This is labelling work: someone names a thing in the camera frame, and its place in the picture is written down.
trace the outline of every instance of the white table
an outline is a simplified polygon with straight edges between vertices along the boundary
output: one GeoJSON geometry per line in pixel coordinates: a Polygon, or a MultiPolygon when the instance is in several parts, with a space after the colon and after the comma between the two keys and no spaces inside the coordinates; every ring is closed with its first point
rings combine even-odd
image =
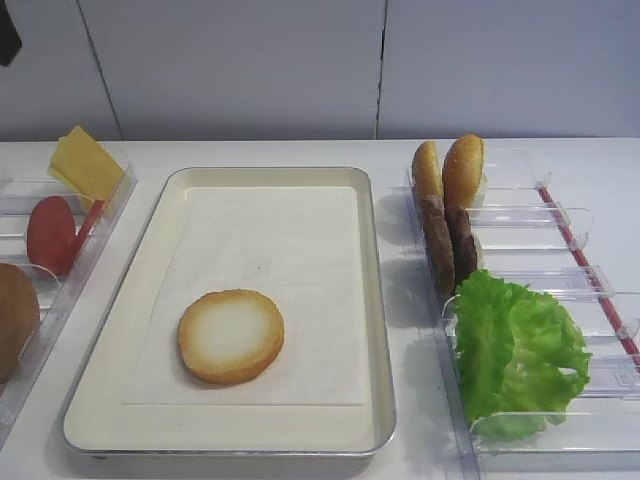
{"type": "MultiPolygon", "coordinates": [[[[419,288],[404,248],[412,242],[406,206],[394,188],[420,141],[125,142],[138,185],[69,317],[48,362],[0,452],[2,479],[58,478],[446,478],[450,422],[430,331],[406,291],[419,288]],[[350,165],[371,177],[383,275],[385,311],[396,386],[398,424],[392,442],[370,462],[241,459],[96,460],[66,449],[58,431],[61,404],[125,267],[150,208],[173,171],[187,166],[350,165]]],[[[443,153],[451,140],[437,142],[443,153]]],[[[617,290],[640,290],[639,139],[508,139],[553,170],[550,190],[564,206],[591,209],[596,225],[586,248],[617,290]]],[[[0,144],[0,167],[21,179],[45,179],[53,143],[0,144]]],[[[636,472],[490,473],[488,478],[637,478],[636,472]]]]}

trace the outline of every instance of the cheese slice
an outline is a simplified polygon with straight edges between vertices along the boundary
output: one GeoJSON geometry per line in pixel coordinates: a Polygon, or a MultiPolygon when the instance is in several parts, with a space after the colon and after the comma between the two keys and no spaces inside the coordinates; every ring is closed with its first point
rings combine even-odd
{"type": "Polygon", "coordinates": [[[48,173],[85,196],[82,206],[87,211],[95,200],[108,202],[124,176],[124,170],[111,155],[78,126],[58,140],[48,173]]]}

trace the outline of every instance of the bottom bun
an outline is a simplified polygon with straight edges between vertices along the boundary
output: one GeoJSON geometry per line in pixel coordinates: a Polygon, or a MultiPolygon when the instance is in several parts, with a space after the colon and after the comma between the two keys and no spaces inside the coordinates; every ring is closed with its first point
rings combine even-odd
{"type": "Polygon", "coordinates": [[[253,290],[207,293],[187,308],[178,325],[185,367],[211,384],[256,378],[276,359],[283,343],[278,307],[253,290]]]}

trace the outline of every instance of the green lettuce leaf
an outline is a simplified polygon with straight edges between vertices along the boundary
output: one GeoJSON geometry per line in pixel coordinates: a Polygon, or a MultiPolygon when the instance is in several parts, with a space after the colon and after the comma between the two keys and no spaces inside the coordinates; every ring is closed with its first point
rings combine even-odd
{"type": "Polygon", "coordinates": [[[474,272],[457,290],[456,353],[473,431],[495,440],[526,438],[564,420],[589,382],[582,333],[549,294],[474,272]],[[557,412],[560,415],[497,415],[557,412]]]}

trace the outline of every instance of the tray rim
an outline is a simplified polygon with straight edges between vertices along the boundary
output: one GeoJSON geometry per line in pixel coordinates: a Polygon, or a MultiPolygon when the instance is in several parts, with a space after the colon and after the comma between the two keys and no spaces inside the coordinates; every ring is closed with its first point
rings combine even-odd
{"type": "Polygon", "coordinates": [[[150,457],[150,456],[158,456],[158,455],[176,455],[180,457],[300,457],[300,458],[356,458],[356,459],[366,459],[375,455],[377,452],[386,447],[394,438],[396,427],[397,427],[397,403],[395,398],[395,385],[393,381],[393,369],[391,365],[391,354],[389,349],[389,341],[388,341],[388,321],[386,319],[386,313],[384,308],[384,297],[382,291],[382,278],[381,278],[381,269],[380,269],[380,255],[378,248],[378,236],[375,225],[375,208],[373,203],[373,194],[371,189],[371,179],[369,175],[361,168],[353,167],[353,166],[192,166],[192,167],[184,167],[178,170],[173,171],[169,174],[164,181],[162,187],[160,188],[159,193],[156,195],[155,200],[152,203],[151,208],[144,220],[142,227],[140,229],[140,233],[138,234],[136,241],[131,248],[129,254],[127,255],[127,260],[125,263],[126,267],[123,268],[120,276],[118,277],[117,282],[113,287],[113,291],[109,297],[107,305],[101,315],[98,326],[94,332],[93,337],[90,342],[87,344],[87,348],[83,358],[80,362],[80,366],[74,376],[74,379],[65,395],[65,399],[63,401],[62,407],[60,409],[60,414],[58,415],[58,421],[56,422],[57,429],[59,431],[60,436],[67,448],[74,451],[75,453],[90,455],[93,457],[99,458],[107,458],[107,457],[150,457]],[[371,448],[362,449],[362,450],[321,450],[321,449],[310,449],[310,450],[293,450],[293,449],[283,449],[283,450],[269,450],[269,449],[210,449],[210,450],[194,450],[194,449],[86,449],[74,445],[68,438],[65,433],[64,422],[71,406],[71,402],[75,396],[76,390],[84,373],[87,369],[91,356],[93,355],[94,348],[101,336],[103,328],[106,324],[106,321],[111,313],[111,310],[115,304],[115,301],[118,297],[118,294],[122,288],[122,285],[129,273],[133,260],[135,259],[139,248],[142,244],[142,241],[145,238],[147,229],[152,219],[155,216],[155,213],[158,209],[158,206],[163,198],[163,195],[166,192],[167,187],[174,177],[183,174],[187,171],[194,170],[217,170],[217,171],[277,171],[277,170],[300,170],[300,171],[312,171],[312,170],[335,170],[335,171],[353,171],[360,175],[366,181],[366,197],[367,197],[367,207],[368,212],[367,215],[371,218],[371,233],[372,233],[372,247],[373,254],[375,255],[375,282],[376,282],[376,294],[380,299],[380,318],[382,320],[381,325],[381,344],[383,345],[383,351],[378,352],[378,356],[380,357],[380,361],[384,363],[384,368],[388,371],[388,382],[386,382],[385,390],[388,390],[389,394],[389,408],[387,415],[390,418],[390,427],[388,431],[380,436],[380,440],[371,448]]]}

